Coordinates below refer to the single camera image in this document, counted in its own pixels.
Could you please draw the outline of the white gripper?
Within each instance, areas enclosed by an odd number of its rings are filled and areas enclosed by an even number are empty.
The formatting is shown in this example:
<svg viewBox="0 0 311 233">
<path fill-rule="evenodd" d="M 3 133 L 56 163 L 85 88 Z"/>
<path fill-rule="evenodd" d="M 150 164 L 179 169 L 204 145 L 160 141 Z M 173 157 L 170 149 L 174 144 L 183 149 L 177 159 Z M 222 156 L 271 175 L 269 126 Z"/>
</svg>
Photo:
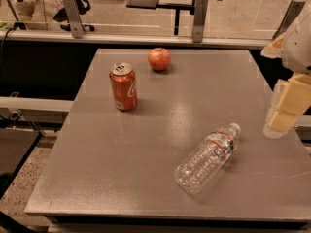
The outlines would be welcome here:
<svg viewBox="0 0 311 233">
<path fill-rule="evenodd" d="M 294 72 L 274 86 L 264 121 L 267 138 L 281 138 L 311 107 L 311 4 L 307 3 L 287 30 L 263 48 L 262 56 L 280 58 Z"/>
</svg>

